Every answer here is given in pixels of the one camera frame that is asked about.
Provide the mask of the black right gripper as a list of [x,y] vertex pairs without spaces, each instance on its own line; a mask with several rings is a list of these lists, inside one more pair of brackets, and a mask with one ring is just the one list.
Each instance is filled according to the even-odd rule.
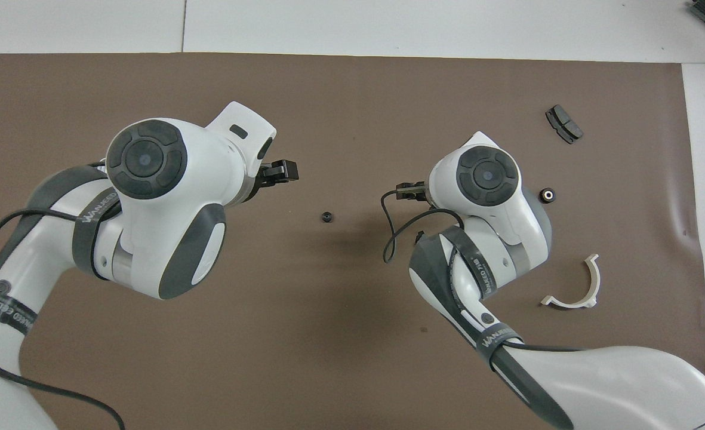
[[413,201],[429,202],[428,187],[425,182],[402,182],[395,187],[396,199],[413,199]]

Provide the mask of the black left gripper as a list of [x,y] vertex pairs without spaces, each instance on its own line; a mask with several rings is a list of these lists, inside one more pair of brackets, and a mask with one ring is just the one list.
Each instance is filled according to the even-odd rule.
[[253,198],[260,188],[273,187],[278,183],[294,182],[298,180],[297,163],[290,160],[279,160],[278,168],[276,163],[260,164],[257,175],[254,179],[254,187],[246,197],[246,201]]

